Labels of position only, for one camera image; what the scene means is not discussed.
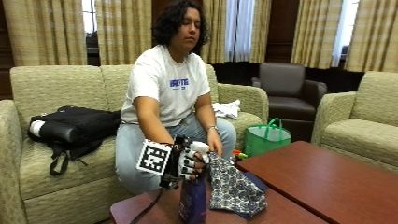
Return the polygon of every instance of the green tote bag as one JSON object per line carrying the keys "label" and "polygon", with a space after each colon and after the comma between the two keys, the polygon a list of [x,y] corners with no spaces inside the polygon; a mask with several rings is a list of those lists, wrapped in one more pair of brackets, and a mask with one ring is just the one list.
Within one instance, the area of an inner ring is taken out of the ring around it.
{"label": "green tote bag", "polygon": [[290,143],[291,135],[283,129],[279,118],[271,119],[267,124],[251,125],[246,129],[245,154],[249,157],[285,147]]}

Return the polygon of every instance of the beige curtain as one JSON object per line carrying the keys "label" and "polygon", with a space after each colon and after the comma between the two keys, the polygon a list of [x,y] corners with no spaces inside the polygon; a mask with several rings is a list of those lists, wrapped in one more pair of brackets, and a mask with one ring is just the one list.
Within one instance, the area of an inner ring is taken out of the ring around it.
{"label": "beige curtain", "polygon": [[271,14],[271,0],[257,0],[254,6],[249,63],[265,62],[270,14]]}
{"label": "beige curtain", "polygon": [[81,0],[3,0],[16,66],[86,64]]}
{"label": "beige curtain", "polygon": [[201,48],[201,59],[206,63],[225,63],[226,1],[202,1],[210,39]]}
{"label": "beige curtain", "polygon": [[101,65],[132,64],[152,47],[152,1],[96,0]]}
{"label": "beige curtain", "polygon": [[343,0],[299,1],[291,63],[331,67],[333,45]]}
{"label": "beige curtain", "polygon": [[346,69],[398,72],[398,0],[361,0]]}

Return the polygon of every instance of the blue bottle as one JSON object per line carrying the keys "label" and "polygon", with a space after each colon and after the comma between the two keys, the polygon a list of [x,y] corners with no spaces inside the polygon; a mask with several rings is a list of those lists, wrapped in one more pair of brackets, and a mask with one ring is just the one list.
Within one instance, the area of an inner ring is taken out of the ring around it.
{"label": "blue bottle", "polygon": [[180,216],[184,223],[205,223],[208,213],[205,178],[184,180],[180,195]]}

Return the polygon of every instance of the dark leather armchair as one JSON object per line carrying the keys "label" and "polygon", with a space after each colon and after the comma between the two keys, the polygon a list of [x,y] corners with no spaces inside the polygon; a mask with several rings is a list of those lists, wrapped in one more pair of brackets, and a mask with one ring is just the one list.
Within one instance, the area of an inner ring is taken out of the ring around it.
{"label": "dark leather armchair", "polygon": [[269,96],[269,120],[281,118],[291,140],[311,141],[315,110],[326,94],[322,82],[305,80],[305,66],[298,63],[262,63],[253,86]]}

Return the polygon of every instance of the wooden table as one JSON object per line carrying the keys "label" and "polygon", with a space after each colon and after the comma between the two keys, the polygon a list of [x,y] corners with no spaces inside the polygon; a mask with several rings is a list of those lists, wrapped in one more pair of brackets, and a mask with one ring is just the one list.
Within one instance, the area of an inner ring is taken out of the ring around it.
{"label": "wooden table", "polygon": [[[158,190],[141,194],[110,206],[110,216],[117,224],[128,224],[141,210],[153,202]],[[208,202],[210,198],[210,187],[208,185]],[[208,210],[206,223],[239,224],[311,224],[326,223],[319,217],[299,207],[295,203],[282,197],[274,190],[267,189],[265,193],[267,209],[258,213],[250,220],[243,219],[233,212]],[[138,223],[182,223],[178,215],[180,190],[169,190],[162,193],[157,204],[144,215]]]}
{"label": "wooden table", "polygon": [[330,223],[398,223],[398,174],[375,165],[294,142],[237,167]]}

